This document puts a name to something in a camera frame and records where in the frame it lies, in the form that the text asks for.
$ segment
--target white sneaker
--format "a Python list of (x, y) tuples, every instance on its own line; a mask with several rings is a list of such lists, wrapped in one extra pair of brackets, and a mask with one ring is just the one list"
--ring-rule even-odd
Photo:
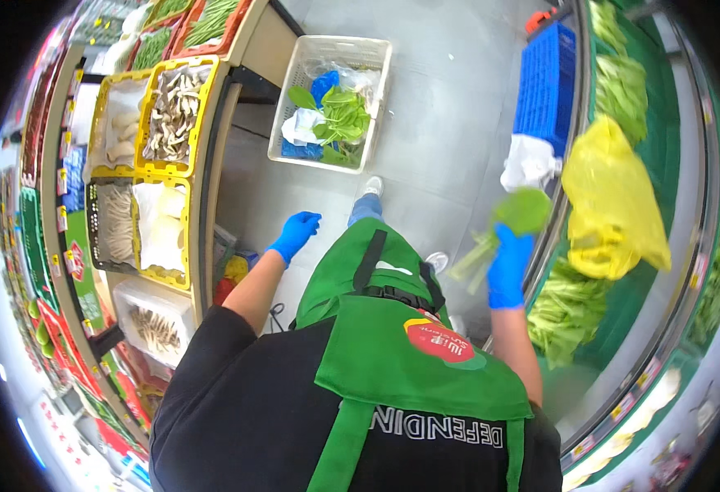
[(425, 259), (425, 262), (431, 265), (434, 273), (439, 274), (445, 270), (449, 260), (450, 258), (447, 256), (447, 253), (437, 251), (436, 253), (429, 254), (428, 258)]
[(371, 176), (370, 179), (368, 179), (368, 182), (365, 183), (365, 190), (362, 192), (363, 194), (373, 193), (378, 197), (382, 197), (382, 192), (384, 191), (384, 183), (382, 182), (382, 178), (378, 176)]

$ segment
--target yellow plastic bag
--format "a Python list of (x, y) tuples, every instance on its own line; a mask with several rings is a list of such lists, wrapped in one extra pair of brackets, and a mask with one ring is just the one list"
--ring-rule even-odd
[(571, 265), (586, 276), (617, 280), (641, 258), (670, 270), (672, 255), (644, 163), (620, 126), (602, 115), (576, 139), (562, 172), (573, 211)]

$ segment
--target red crate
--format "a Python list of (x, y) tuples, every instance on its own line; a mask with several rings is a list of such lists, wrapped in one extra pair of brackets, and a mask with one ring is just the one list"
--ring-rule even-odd
[(220, 39), (218, 44), (201, 44), (198, 46), (192, 46), (190, 48), (185, 47), (185, 38), (190, 34), (190, 30), (193, 28), (193, 24), (198, 21), (198, 17), (201, 16), (201, 12), (204, 11), (208, 0), (196, 0), (193, 5), (193, 9), (187, 15), (184, 24), (179, 29), (179, 34), (176, 37), (174, 43), (174, 49), (172, 50), (172, 58), (185, 58), (195, 57), (205, 54), (217, 54), (223, 56), (228, 53), (231, 48), (231, 42), (234, 41), (234, 36), (237, 34), (239, 24), (242, 19), (245, 18), (245, 13), (250, 7), (252, 0), (239, 0), (239, 4), (234, 12), (226, 19), (226, 30), (223, 31), (223, 38)]
[[(171, 50), (174, 48), (174, 42), (176, 41), (176, 38), (179, 34), (179, 30), (182, 28), (182, 25), (184, 24), (185, 20), (185, 14), (178, 15), (176, 17), (172, 17), (168, 20), (165, 20), (163, 22), (160, 22), (156, 25), (147, 27), (143, 31), (141, 31), (141, 34), (149, 33), (149, 32), (155, 32), (158, 29), (162, 27), (170, 27), (171, 28), (171, 37), (168, 38), (168, 44), (163, 49), (163, 56), (160, 59), (162, 62), (163, 60), (168, 60), (171, 57)], [(135, 46), (133, 46), (133, 50), (130, 52), (130, 55), (128, 57), (128, 66), (126, 68), (126, 72), (130, 72), (133, 69), (133, 62), (135, 62), (135, 55), (138, 54), (138, 48), (141, 47), (141, 36), (138, 36), (138, 41), (135, 42)]]

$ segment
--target white crate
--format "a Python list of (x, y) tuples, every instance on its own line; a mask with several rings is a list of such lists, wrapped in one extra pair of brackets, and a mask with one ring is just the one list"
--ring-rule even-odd
[[(278, 107), (275, 112), (275, 121), (272, 124), (272, 135), (269, 139), (267, 157), (272, 161), (303, 164), (314, 168), (330, 169), (332, 171), (348, 172), (350, 174), (362, 173), (365, 164), (370, 160), (376, 146), (379, 123), (384, 114), (384, 104), (387, 96), (387, 75), (390, 72), (390, 59), (393, 46), (389, 41), (370, 38), (353, 38), (349, 36), (300, 36), (297, 38), (295, 50), (291, 54), (286, 78), (283, 80), (283, 90), (280, 92)], [(305, 62), (309, 59), (325, 59), (330, 62), (346, 64), (351, 68), (378, 68), (382, 75), (379, 80), (378, 93), (382, 94), (378, 101), (368, 111), (371, 123), (365, 136), (360, 167), (348, 169), (333, 164), (325, 164), (306, 159), (283, 157), (280, 154), (283, 144), (283, 135), (280, 128), (283, 122), (290, 118), (297, 110), (296, 105), (289, 99), (287, 92), (292, 86), (298, 85), (310, 91), (313, 81), (306, 75)]]

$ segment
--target black t-shirt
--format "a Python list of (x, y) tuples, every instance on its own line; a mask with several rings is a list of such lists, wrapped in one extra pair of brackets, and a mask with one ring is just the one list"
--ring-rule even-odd
[[(211, 308), (152, 426), (156, 491), (305, 490), (341, 398), (313, 382), (333, 320), (256, 338)], [(559, 491), (559, 434), (533, 408), (521, 490)], [(350, 490), (505, 490), (505, 423), (377, 406)]]

